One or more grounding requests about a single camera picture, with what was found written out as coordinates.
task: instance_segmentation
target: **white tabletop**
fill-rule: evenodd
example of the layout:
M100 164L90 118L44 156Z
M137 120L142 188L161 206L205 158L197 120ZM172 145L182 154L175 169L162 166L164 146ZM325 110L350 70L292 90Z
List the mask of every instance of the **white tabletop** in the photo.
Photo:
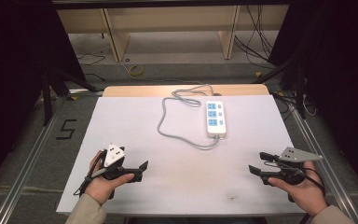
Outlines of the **white tabletop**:
M126 184L104 206L122 216L268 216L303 213L287 194L263 185L248 165L278 171L259 159L259 152L281 154L292 142L278 108L269 95L194 97L203 103L222 101L227 135L203 151L157 132L162 97L100 98L69 176L57 212L68 214L89 169L90 160L109 143L125 147L125 168L149 161L142 182ZM209 144L205 104L188 107L167 101L161 130Z

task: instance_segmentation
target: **floor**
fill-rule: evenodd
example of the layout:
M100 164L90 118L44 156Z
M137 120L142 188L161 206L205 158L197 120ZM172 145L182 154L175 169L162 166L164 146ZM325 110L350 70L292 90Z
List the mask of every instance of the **floor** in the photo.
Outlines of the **floor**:
M252 32L237 33L238 38L244 43L247 43L251 35ZM266 32L265 35L270 44L273 45L277 32ZM219 83L246 82L255 79L256 73L267 73L267 68L251 65L249 60L258 65L271 66L253 56L249 56L248 59L246 53L238 46L234 46L231 59L225 60L216 32L132 34L123 64L115 62L110 43L106 38L102 38L102 35L70 35L70 39L79 62L83 64L84 72L94 74L87 75L88 82L102 86L108 86L111 83L121 83L122 85L134 83L136 80L129 80L123 65L126 67L135 64L143 66L145 68L144 76L148 76L147 78L177 77L176 74L173 74L174 72L179 75L188 73L191 74L191 77L197 76L199 78L218 77L222 74L232 75L227 78L217 78L218 81L216 82ZM264 54L259 39L254 38L250 47L260 54ZM246 76L236 77L236 74L243 73L244 64L246 64L244 72ZM269 80L267 82L268 88L271 91L278 91L279 80L280 77ZM68 83L68 87L72 90L81 89L72 83ZM43 123L43 102L38 101L22 131L21 138L17 142L16 150L7 156L4 165L1 167L0 211L4 200L7 198L10 186L16 184L23 164L27 162L29 155L33 155L36 143L40 140L39 134L47 132L47 139L40 144L40 153L35 154L36 160L30 165L32 170L27 176L25 187L21 189L20 198L14 204L13 209L9 211L8 223L23 223L24 220L27 220L27 223L62 223L66 220L66 216L57 214L55 208L60 201L67 176L70 174L82 138L87 130L93 107L100 95L81 91L74 93L73 96L73 99L67 99L63 102L60 99L56 101L56 108L60 108L56 113L57 121L47 131L46 128L41 126L41 123ZM345 195L348 195L351 199L356 210L355 214L358 215L358 177L345 157L339 154L339 146L324 124L323 117L307 115L306 121L296 119L294 109L289 108L287 111L283 111L285 104L280 101L277 101L277 105L284 112L282 119L295 147L309 151L315 148L316 150L318 148L323 150L324 156L335 172L338 186L344 188ZM73 128L76 131L71 139L58 140L60 136L65 135L60 130L62 123L68 119L75 119L76 121L67 122L68 126L65 127ZM335 186L334 179L333 177L332 182L327 180L328 187ZM339 198L339 195L337 196L333 189L329 189L326 198L328 202L337 204L336 198ZM301 217L268 217L268 223L298 223L300 219ZM123 217L109 216L106 222L116 224L122 223L123 220Z

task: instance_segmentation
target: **metal frame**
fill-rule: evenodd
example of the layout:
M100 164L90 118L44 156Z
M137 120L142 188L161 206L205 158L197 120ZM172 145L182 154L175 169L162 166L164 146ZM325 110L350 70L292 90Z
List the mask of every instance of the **metal frame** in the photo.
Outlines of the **metal frame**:
M315 0L16 0L20 7L50 7L55 9L121 8L121 7L212 7L212 6L250 6L250 5L289 5L309 4Z
M60 114L60 111L66 101L66 97L59 97L57 99L56 105L54 107L54 111L52 113L52 117L50 122L43 127L42 132L37 137L36 142L31 150L30 155L27 158L27 161L21 168L19 175L17 176L16 181L10 189L10 192L7 194L4 202L0 207L0 223L8 223L8 220L11 216L11 213L16 206L17 201L21 196L21 192L28 181L31 172L36 165L37 159L39 158L40 153L43 150L46 142L48 141L48 136L54 127L55 121Z
M290 111L295 110L295 108L290 105ZM340 209L355 223L358 223L358 213L354 207L353 201L351 197L348 195L347 191L342 187L341 182L339 181L336 174L334 174L333 168L330 165L329 160L325 157L324 152L313 135L310 126L308 125L305 119L302 119L299 113L295 110L293 112L293 117L298 125L298 128L302 132L305 140L307 141L308 146L310 147L310 151L317 155L322 155L324 157L323 160L317 161L317 164L320 165L321 172L324 176L324 180L327 185L332 190L334 197L338 203Z

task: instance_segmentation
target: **power strip switch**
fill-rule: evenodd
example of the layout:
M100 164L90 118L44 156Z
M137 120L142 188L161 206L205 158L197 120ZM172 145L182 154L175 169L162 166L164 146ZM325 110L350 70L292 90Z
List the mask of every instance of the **power strip switch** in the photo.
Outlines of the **power strip switch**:
M223 103L221 101L206 102L206 124L208 136L223 139L226 135L226 119Z

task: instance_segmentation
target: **power cord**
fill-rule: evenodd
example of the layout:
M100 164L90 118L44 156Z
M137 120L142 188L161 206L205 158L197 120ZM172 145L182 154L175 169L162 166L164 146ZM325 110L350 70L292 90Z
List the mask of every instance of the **power cord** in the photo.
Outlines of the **power cord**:
M313 113L310 113L309 110L307 109L306 104L305 104L305 99L306 99L306 98L307 98L307 95L304 94L304 95L303 95L303 106L304 106L304 109L305 109L305 111L307 111L307 113L308 113L310 116L315 116L315 115L318 113L318 109L315 108L315 111L313 111Z
M262 56L261 54L259 54L259 53L257 53L254 49L251 49L249 46L247 46L247 45L245 45L244 43L242 43L242 41L240 41L240 39L236 36L236 35L234 35L234 37L235 37L235 44L237 44L237 46L241 49L241 50L243 50L243 51L245 51L246 53L248 53L248 54L250 54L250 55L252 55L252 56L254 56L254 57L257 57L257 58L261 58L261 59L263 59L264 61L268 61L268 59L267 58L265 58L264 56Z
M102 81L105 81L106 79L104 79L103 77L100 77L100 76L98 76L97 74L95 74L95 73L86 73L86 74L84 74L85 76L95 76L95 77L97 77L97 78L99 78L100 80L102 80Z
M152 81L152 82L178 81L178 82L183 82L183 83L193 83L193 84L196 83L196 84L204 85L200 81L186 81L186 80L181 80L181 79L176 79L176 78L149 79L149 78L136 77L136 76L132 75L132 72L130 70L130 69L135 68L134 66L132 66L130 69L128 69L122 61L120 61L120 64L126 69L127 75L129 75L130 78L132 78L134 80Z
M84 57L87 56L87 55L90 55L90 56L93 56L93 57L97 57L97 58L101 58L101 59L99 59L99 60L97 60L97 61L95 61L95 62L93 62L93 63L81 63L81 64L84 64L84 65L93 65L93 64L98 63L98 62L100 62L100 61L102 61L102 60L105 59L105 56L103 56L103 55L95 55L95 54L92 54L92 53L86 53L86 54L84 54L84 55L78 57L78 59L82 59L82 58L84 58Z
M262 28L262 21L263 21L263 7L262 6L258 6L257 8L257 22L255 22L252 13L249 9L249 6L247 6L248 12L249 12L249 16L251 17L252 23L255 27L255 31L257 31L258 35L260 36L260 41L261 41L261 46L263 47L264 53L266 54L267 57L269 57L270 55L270 48L272 47L270 45L270 43L267 41L267 38L264 35L263 32L263 28Z
M87 186L89 185L89 183L98 175L104 173L106 171L106 169L102 169L98 172L95 172L94 174L92 173L95 169L95 167L97 166L97 163L100 162L101 158L103 156L105 156L106 151L100 153L100 155L98 156L98 158L95 160L95 162L92 164L91 168L89 169L89 172L87 173L86 177L84 177L84 181L83 183L80 185L80 187L75 191L74 195L82 195L84 193L84 191L86 190Z
M201 150L212 149L213 146L217 144L217 142L219 141L219 136L218 135L216 135L214 137L213 142L210 145L203 146L203 145L196 144L196 143L194 143L194 142L192 142L192 141L190 141L190 140L188 140L188 139L186 139L186 138L184 138L182 136L164 133L160 129L161 124L163 123L163 121L165 119L165 116L167 115L167 108L166 108L166 105L165 105L165 102L167 100L179 100L179 101L183 101L184 103L188 104L191 107L200 107L201 106L201 101L196 100L196 99L191 99L191 98L185 98L182 95L180 95L180 93L183 93L183 92L185 92L185 93L195 93L195 94L203 94L203 95L207 96L208 94L205 91L194 91L196 89L199 89L199 88L202 88L202 87L205 87L205 86L210 88L211 94L213 95L212 86L209 85L209 84L204 84L204 85L200 85L198 87L194 87L194 88L191 88L191 89L188 89L188 90L176 90L176 91L173 91L172 92L173 97L165 97L164 99L162 99L162 116L161 116L161 120L159 121L158 126L157 126L157 131L161 135L184 141L184 142L190 144L191 146L196 147L196 148L201 149Z
M292 114L295 112L296 108L293 108L292 111L286 116L286 118L283 119L283 122L285 122Z

